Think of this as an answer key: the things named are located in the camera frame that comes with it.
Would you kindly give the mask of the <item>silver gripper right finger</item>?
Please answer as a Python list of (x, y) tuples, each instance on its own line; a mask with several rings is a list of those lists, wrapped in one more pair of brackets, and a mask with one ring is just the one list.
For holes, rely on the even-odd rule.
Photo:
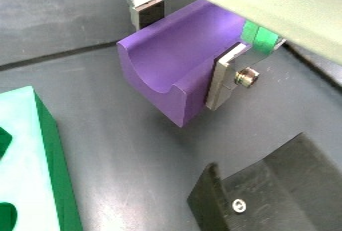
[(246, 21), (237, 43), (216, 59), (206, 106), (216, 111), (238, 86), (250, 88), (260, 73), (253, 65), (266, 59), (286, 39), (252, 21)]

